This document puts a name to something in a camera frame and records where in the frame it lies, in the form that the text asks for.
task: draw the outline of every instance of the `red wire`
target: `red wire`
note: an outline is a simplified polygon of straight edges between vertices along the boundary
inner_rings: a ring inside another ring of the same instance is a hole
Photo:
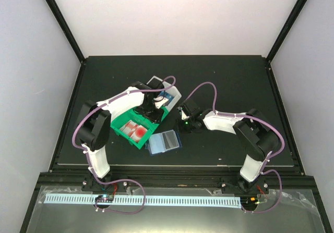
[[[114,183],[114,193],[113,193],[113,195],[116,194],[116,191],[117,191],[117,184]]]
[[[265,195],[265,197],[268,199],[268,196],[261,190],[261,187],[259,185],[257,185],[256,187],[261,192],[261,194]]]

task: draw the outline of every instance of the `robotic arm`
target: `robotic arm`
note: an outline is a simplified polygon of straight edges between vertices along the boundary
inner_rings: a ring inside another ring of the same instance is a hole
[[[196,132],[202,129],[221,130],[236,134],[246,149],[247,156],[240,170],[241,180],[239,187],[247,192],[252,183],[260,175],[261,169],[267,157],[279,143],[277,135],[261,123],[234,114],[229,116],[219,115],[219,112],[211,110],[203,111],[192,100],[186,100],[179,107],[181,119],[177,121],[180,132]],[[247,113],[261,120],[266,120],[261,112],[251,109]]]
[[[99,178],[103,178],[110,171],[105,153],[105,145],[110,134],[110,123],[122,113],[136,107],[136,112],[150,119],[151,122],[159,124],[164,112],[160,107],[169,100],[159,96],[159,91],[141,92],[140,90],[158,90],[163,88],[162,81],[158,78],[153,78],[148,84],[135,82],[124,92],[110,99],[97,103],[93,101],[84,103],[79,113],[76,127],[87,114],[98,106],[102,106],[100,110],[86,120],[75,137],[76,144],[82,145],[87,150],[84,153],[88,153],[92,168]]]

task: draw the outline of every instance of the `black table surface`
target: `black table surface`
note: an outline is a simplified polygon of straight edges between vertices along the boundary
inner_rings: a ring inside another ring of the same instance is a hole
[[[241,113],[256,108],[284,133],[261,56],[93,56],[88,57],[86,64],[57,160],[60,165],[87,165],[82,150],[71,144],[75,122],[85,101],[108,99],[133,82],[146,83],[152,76],[175,76],[182,95],[180,102],[200,83],[211,81],[218,90],[217,110]],[[192,99],[202,108],[211,108],[213,88],[201,87]],[[178,116],[175,107],[155,133],[173,129]],[[131,146],[111,129],[106,145],[108,163],[127,166],[242,166],[244,163],[246,152],[234,134],[204,131],[181,134],[180,139],[182,148],[151,156],[146,149]],[[270,165],[293,166],[289,147],[285,146]]]

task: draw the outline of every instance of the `white robotic arm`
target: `white robotic arm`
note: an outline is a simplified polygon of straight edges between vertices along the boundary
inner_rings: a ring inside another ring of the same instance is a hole
[[[209,112],[203,122],[208,130],[221,130],[225,132],[229,132],[232,134],[236,134],[234,130],[235,123],[242,120],[242,117],[237,116],[221,116],[217,115],[217,113]],[[248,182],[253,182],[259,175],[260,170],[265,163],[264,161],[257,161],[251,158],[249,155],[246,155],[245,162],[240,170],[240,175],[247,180]]]
[[[88,153],[92,168],[95,170],[96,175],[99,178],[103,178],[110,171],[110,166],[107,162],[105,153],[105,144],[109,139],[110,123],[122,113],[135,107],[140,107],[141,110],[149,109],[150,111],[156,111],[154,119],[159,119],[161,111],[159,111],[159,108],[169,101],[165,97],[157,97],[159,93],[153,94],[151,92],[148,94],[148,92],[146,92],[146,94],[144,94],[140,91],[130,92],[140,89],[156,89],[161,86],[160,84],[161,81],[153,81],[151,85],[136,82],[133,84],[134,86],[128,87],[124,92],[111,97],[110,99],[99,101],[97,103],[87,101],[83,105],[78,116],[77,124],[79,124],[79,122],[94,108],[104,104],[94,117],[92,116],[92,118],[84,123],[76,137],[77,144],[82,145],[87,149],[84,153]]]
[[[193,130],[208,129],[221,130],[236,134],[244,144],[247,155],[240,170],[240,175],[249,183],[256,180],[260,171],[267,161],[272,150],[278,145],[278,137],[268,128],[252,119],[245,119],[238,115],[220,115],[220,112],[201,110],[193,101],[186,100],[178,108],[181,113],[181,122],[178,122],[180,132],[191,132]],[[265,119],[263,115],[252,109],[248,112],[251,116]]]

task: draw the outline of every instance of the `black enclosure edge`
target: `black enclosure edge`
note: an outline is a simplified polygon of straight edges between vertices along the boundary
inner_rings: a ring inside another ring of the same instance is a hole
[[[271,64],[269,62],[267,62],[266,70],[267,70],[267,75],[268,75],[269,82],[270,82],[270,85],[271,85],[271,90],[272,90],[272,93],[274,95],[276,105],[277,105],[277,109],[278,109],[278,112],[280,114],[280,118],[281,118],[281,121],[282,121],[282,124],[283,124],[284,132],[285,132],[285,135],[287,137],[287,143],[288,143],[289,148],[291,150],[291,156],[292,156],[292,159],[294,161],[294,165],[299,167],[299,172],[300,172],[301,175],[303,175],[305,173],[305,171],[304,171],[304,167],[303,167],[303,164],[302,164],[302,160],[300,158],[296,142],[293,138],[293,134],[292,134],[292,130],[291,130],[291,127],[290,127],[289,120],[288,120],[288,116],[287,116],[287,113],[285,112],[283,101],[282,101],[282,98],[281,98],[281,95],[280,95],[280,92],[279,92],[274,74],[273,74],[272,69],[271,69]]]
[[[124,175],[119,174],[117,175],[117,178],[124,177]],[[85,185],[83,185],[83,181],[89,182],[91,180],[91,175],[89,173],[85,172],[72,172],[67,171],[66,173],[41,173],[39,176],[39,179],[37,181],[36,187],[34,189],[32,198],[30,200],[25,218],[22,223],[22,227],[20,230],[20,233],[26,233],[28,230],[29,222],[33,213],[34,205],[37,201],[38,194],[40,191],[40,188],[42,186],[76,186],[81,187],[82,190],[85,190]],[[151,186],[154,187],[154,184],[158,184],[159,187],[161,185],[165,187],[177,187],[175,184],[177,183],[178,177],[165,179],[164,177],[157,178],[156,176],[150,176],[150,175],[141,175],[141,174],[134,174],[133,176],[129,176],[129,178],[136,178],[140,183],[142,183],[144,186]],[[321,221],[323,223],[324,229],[326,233],[332,233],[331,225],[329,223],[329,219],[326,215],[326,211],[324,208],[324,204],[321,200],[321,197],[319,195],[319,191],[316,185],[316,182],[313,177],[311,176],[286,176],[282,175],[282,184],[286,189],[307,189],[312,190],[316,206],[318,208]],[[217,181],[220,180],[220,176],[215,177],[207,177],[205,179],[191,179],[189,180],[189,186],[191,187],[191,184],[193,187],[201,186],[206,188],[215,188],[217,187]],[[266,182],[268,185],[273,189],[278,189],[279,182],[275,175],[268,175],[266,177]],[[92,189],[93,193],[95,192],[101,192],[100,189]]]
[[[71,95],[69,103],[68,103],[68,107],[67,107],[67,110],[66,110],[66,113],[65,113],[65,118],[64,118],[64,121],[63,121],[63,124],[62,124],[62,128],[61,128],[61,131],[60,131],[60,134],[59,134],[59,137],[58,137],[58,140],[57,140],[57,144],[56,144],[56,147],[55,147],[55,151],[53,152],[53,156],[52,156],[51,163],[50,163],[50,166],[49,166],[49,170],[51,172],[52,172],[53,166],[57,162],[58,153],[60,152],[61,147],[63,145],[65,133],[66,133],[66,130],[67,130],[67,127],[68,127],[68,121],[69,121],[69,118],[71,116],[72,109],[73,109],[73,106],[74,106],[74,103],[75,103],[75,100],[76,100],[76,97],[77,97],[77,94],[78,94],[78,91],[79,91],[79,87],[80,87],[82,77],[84,75],[85,67],[86,67],[86,63],[82,63],[81,66],[80,66],[80,69],[79,69],[77,79],[76,79],[75,84],[74,84],[73,92],[72,92],[72,95]]]
[[[56,20],[58,21],[59,26],[62,28],[69,44],[71,45],[73,51],[75,52],[75,54],[77,55],[79,61],[81,63],[83,63],[85,61],[85,57],[82,54],[79,45],[77,44],[77,41],[75,40],[70,28],[68,27],[66,20],[61,12],[61,10],[59,9],[57,3],[55,0],[45,0],[47,2],[47,4],[49,5],[54,17],[56,18]]]
[[[77,55],[79,61],[81,63],[83,63],[85,61],[85,57],[81,52],[81,49],[79,47],[79,45],[77,44],[69,26],[66,23],[66,20],[61,12],[61,10],[59,9],[57,3],[55,0],[45,0],[47,2],[47,4],[49,5],[53,15],[55,16],[56,20],[58,21],[60,27],[62,28],[68,42],[70,43],[70,45],[72,46],[73,51],[75,52],[75,54]],[[267,56],[267,60],[269,62],[271,62],[273,60],[273,58],[275,57],[277,51],[279,50],[280,46],[282,45],[285,37],[288,35],[291,27],[293,26],[295,20],[297,19],[299,13],[301,12],[301,10],[303,9],[305,3],[307,0],[297,0],[297,2],[295,3],[292,11],[290,12],[281,32],[279,33],[278,37],[276,38],[276,41],[274,42],[274,45],[272,46],[268,56]]]

